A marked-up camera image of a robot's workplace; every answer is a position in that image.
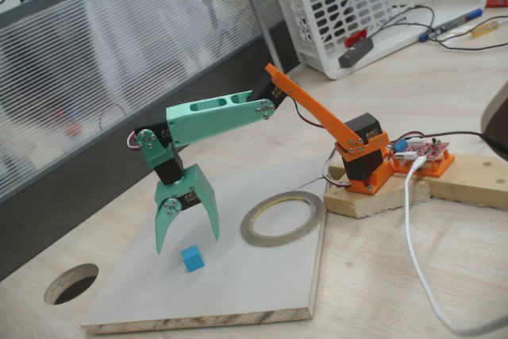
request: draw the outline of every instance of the round hole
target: round hole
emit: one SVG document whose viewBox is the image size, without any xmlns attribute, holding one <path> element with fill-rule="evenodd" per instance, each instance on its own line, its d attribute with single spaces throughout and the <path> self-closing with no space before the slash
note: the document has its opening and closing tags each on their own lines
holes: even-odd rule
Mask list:
<svg viewBox="0 0 508 339">
<path fill-rule="evenodd" d="M 69 302 L 85 292 L 97 278 L 98 268 L 94 264 L 83 264 L 67 270 L 56 278 L 44 293 L 48 305 Z"/>
<path fill-rule="evenodd" d="M 292 232 L 310 216 L 310 205 L 303 200 L 286 200 L 268 207 L 254 221 L 254 232 L 263 236 L 278 236 Z"/>
</svg>

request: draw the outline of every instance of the blue marker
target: blue marker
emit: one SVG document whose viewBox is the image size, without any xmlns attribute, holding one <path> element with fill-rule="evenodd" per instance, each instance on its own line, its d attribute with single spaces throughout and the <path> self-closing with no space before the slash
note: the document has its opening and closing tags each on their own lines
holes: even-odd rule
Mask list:
<svg viewBox="0 0 508 339">
<path fill-rule="evenodd" d="M 468 21 L 476 19 L 477 17 L 482 16 L 483 10 L 478 8 L 477 10 L 474 10 L 470 13 L 466 13 L 464 16 L 458 17 L 457 19 L 453 19 L 452 21 L 449 21 L 448 23 L 444 23 L 443 25 L 440 25 L 439 27 L 434 28 L 436 32 L 426 32 L 422 33 L 420 35 L 420 42 L 423 43 L 427 40 L 434 40 L 437 36 L 441 35 L 442 33 L 448 32 L 450 29 L 454 29 L 458 27 L 459 25 L 466 24 Z"/>
</svg>

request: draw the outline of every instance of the mint green robot arm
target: mint green robot arm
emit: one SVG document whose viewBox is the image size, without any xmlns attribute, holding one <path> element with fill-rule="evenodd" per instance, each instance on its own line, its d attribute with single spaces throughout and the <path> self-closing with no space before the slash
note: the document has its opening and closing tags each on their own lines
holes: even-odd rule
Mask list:
<svg viewBox="0 0 508 339">
<path fill-rule="evenodd" d="M 166 121 L 136 129 L 128 145 L 140 149 L 160 178 L 156 189 L 156 247 L 160 253 L 169 225 L 184 210 L 202 203 L 215 239 L 219 218 L 214 189 L 197 164 L 183 169 L 175 148 L 270 118 L 285 94 L 273 84 L 257 89 L 189 102 L 166 109 Z M 131 145 L 131 138 L 136 145 Z"/>
</svg>

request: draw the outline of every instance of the table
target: table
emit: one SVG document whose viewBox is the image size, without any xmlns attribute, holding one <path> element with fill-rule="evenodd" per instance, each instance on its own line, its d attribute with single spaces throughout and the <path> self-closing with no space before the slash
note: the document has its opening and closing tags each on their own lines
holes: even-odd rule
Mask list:
<svg viewBox="0 0 508 339">
<path fill-rule="evenodd" d="M 488 10 L 486 15 L 502 13 L 508 10 Z M 508 41 L 507 27 L 454 44 L 481 46 L 499 41 Z M 307 67 L 297 68 L 292 76 L 341 120 L 369 112 L 392 138 L 415 129 L 425 133 L 478 131 L 483 109 L 508 80 L 507 53 L 508 48 L 454 52 L 428 42 L 404 48 L 338 81 Z M 476 137 L 451 136 L 448 141 L 457 153 L 494 155 Z M 304 123 L 293 103 L 284 102 L 270 120 L 193 144 L 182 158 L 186 166 L 199 163 L 212 177 L 329 153 L 332 147 L 333 139 L 326 131 Z M 155 174 L 147 176 L 0 283 L 2 339 L 87 337 L 79 324 L 150 208 L 155 207 L 156 181 Z M 414 245 L 445 314 L 464 327 L 505 313 L 508 214 L 443 201 L 421 204 L 412 213 Z M 99 268 L 90 289 L 62 305 L 46 304 L 43 297 L 48 285 L 69 268 L 85 263 Z M 507 335 L 505 329 L 487 337 Z M 405 246 L 402 211 L 393 210 L 362 220 L 329 214 L 312 320 L 126 337 L 453 335 L 434 317 L 426 301 Z"/>
</svg>

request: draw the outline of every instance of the orange base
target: orange base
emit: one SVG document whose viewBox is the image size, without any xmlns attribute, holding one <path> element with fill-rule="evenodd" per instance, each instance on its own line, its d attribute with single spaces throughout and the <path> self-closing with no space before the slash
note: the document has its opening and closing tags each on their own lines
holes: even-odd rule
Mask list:
<svg viewBox="0 0 508 339">
<path fill-rule="evenodd" d="M 393 174 L 394 166 L 386 160 L 377 167 L 366 180 L 349 180 L 351 186 L 347 187 L 346 190 L 349 192 L 373 195 Z"/>
<path fill-rule="evenodd" d="M 425 165 L 417 171 L 417 174 L 420 176 L 432 176 L 434 178 L 439 178 L 445 173 L 448 167 L 450 167 L 450 164 L 452 164 L 454 159 L 455 156 L 450 155 L 448 150 L 445 150 L 439 159 L 425 163 Z M 412 163 L 412 161 L 400 162 L 399 160 L 394 159 L 394 171 L 401 174 L 407 174 L 411 169 Z"/>
</svg>

